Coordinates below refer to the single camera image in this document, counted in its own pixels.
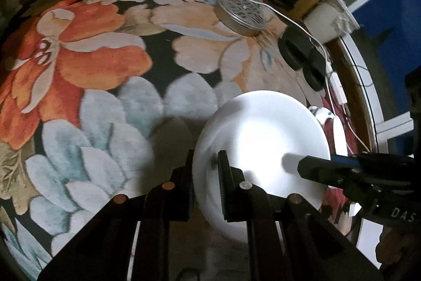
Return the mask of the right hand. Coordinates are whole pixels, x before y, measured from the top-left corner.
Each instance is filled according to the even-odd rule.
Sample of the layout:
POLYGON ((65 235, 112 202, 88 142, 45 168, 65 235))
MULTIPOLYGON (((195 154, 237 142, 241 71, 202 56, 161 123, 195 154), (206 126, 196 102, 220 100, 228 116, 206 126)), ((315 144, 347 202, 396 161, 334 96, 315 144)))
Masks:
POLYGON ((420 233, 414 228, 391 228, 384 225, 375 248, 376 260, 381 265, 397 263, 419 238, 420 233))

